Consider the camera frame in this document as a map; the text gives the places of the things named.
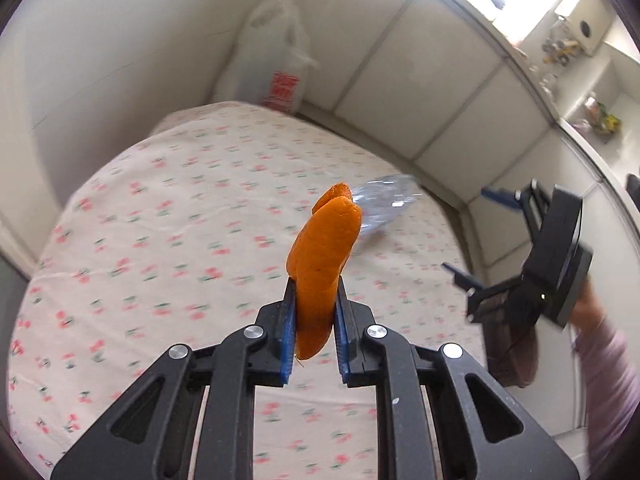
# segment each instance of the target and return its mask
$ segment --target bedsheet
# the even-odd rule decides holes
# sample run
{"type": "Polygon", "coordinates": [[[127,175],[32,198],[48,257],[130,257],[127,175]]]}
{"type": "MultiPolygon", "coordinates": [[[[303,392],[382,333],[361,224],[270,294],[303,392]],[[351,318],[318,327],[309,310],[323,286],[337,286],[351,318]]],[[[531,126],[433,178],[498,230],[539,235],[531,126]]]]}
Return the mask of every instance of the bedsheet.
{"type": "MultiPolygon", "coordinates": [[[[332,184],[397,173],[340,137],[239,103],[170,115],[69,201],[14,329],[12,437],[36,469],[53,465],[163,351],[222,341],[282,297],[284,264],[332,184]]],[[[463,266],[428,196],[359,241],[348,296],[415,344],[456,341],[478,360],[481,333],[440,269],[463,266]]],[[[331,339],[296,362],[283,389],[258,388],[257,480],[376,478],[372,388],[341,384],[331,339]]]]}

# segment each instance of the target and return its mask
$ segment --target cabinet door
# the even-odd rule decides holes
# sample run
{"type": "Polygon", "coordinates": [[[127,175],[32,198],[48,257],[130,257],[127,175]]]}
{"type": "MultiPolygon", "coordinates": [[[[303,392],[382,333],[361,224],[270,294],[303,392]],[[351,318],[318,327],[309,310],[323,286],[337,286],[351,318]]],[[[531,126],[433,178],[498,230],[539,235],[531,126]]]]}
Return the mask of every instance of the cabinet door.
{"type": "Polygon", "coordinates": [[[507,63],[417,164],[468,203],[548,128],[546,116],[507,63]]]}
{"type": "MultiPolygon", "coordinates": [[[[530,249],[527,244],[489,268],[491,282],[519,273],[530,249]]],[[[574,428],[576,379],[570,334],[568,329],[562,331],[543,318],[536,325],[536,333],[536,379],[526,388],[508,389],[548,434],[557,435],[574,428]]]]}
{"type": "Polygon", "coordinates": [[[593,248],[590,275],[613,324],[627,336],[628,354],[640,367],[640,259],[638,241],[605,184],[584,200],[580,240],[593,248]]]}
{"type": "MultiPolygon", "coordinates": [[[[595,182],[586,161],[552,128],[529,152],[490,187],[516,190],[537,179],[548,192],[555,185],[582,195],[595,182]]],[[[524,218],[481,196],[469,204],[482,247],[484,263],[491,266],[498,258],[529,240],[524,218]]]]}
{"type": "Polygon", "coordinates": [[[413,158],[499,63],[493,47],[445,3],[414,0],[336,114],[413,158]]]}
{"type": "Polygon", "coordinates": [[[30,274],[60,208],[36,152],[20,44],[9,32],[0,36],[0,250],[30,274]]]}
{"type": "Polygon", "coordinates": [[[296,0],[318,66],[305,99],[332,110],[406,0],[296,0]]]}

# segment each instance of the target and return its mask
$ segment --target white wall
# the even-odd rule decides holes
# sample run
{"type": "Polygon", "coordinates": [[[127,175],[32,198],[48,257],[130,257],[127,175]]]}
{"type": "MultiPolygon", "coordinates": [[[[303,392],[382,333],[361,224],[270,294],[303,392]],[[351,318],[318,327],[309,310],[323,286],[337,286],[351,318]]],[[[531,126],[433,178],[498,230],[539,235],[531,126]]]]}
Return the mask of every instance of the white wall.
{"type": "Polygon", "coordinates": [[[336,114],[412,159],[499,63],[446,4],[412,0],[336,114]]]}
{"type": "Polygon", "coordinates": [[[417,163],[468,203],[548,127],[548,117],[505,64],[417,163]]]}
{"type": "Polygon", "coordinates": [[[260,0],[24,0],[6,34],[22,43],[30,126],[64,203],[174,110],[203,104],[260,0]]]}
{"type": "Polygon", "coordinates": [[[640,246],[609,186],[584,200],[582,239],[593,248],[593,286],[613,324],[627,336],[628,355],[640,367],[640,246]]]}

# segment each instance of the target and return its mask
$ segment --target plastic bottle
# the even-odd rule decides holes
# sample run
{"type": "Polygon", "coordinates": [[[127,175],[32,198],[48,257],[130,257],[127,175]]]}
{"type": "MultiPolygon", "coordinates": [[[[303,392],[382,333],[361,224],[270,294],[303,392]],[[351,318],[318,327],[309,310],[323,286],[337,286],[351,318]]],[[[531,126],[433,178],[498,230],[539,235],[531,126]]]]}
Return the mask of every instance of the plastic bottle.
{"type": "Polygon", "coordinates": [[[414,177],[407,174],[381,176],[351,190],[353,201],[362,209],[360,236],[388,224],[409,204],[422,196],[414,177]]]}

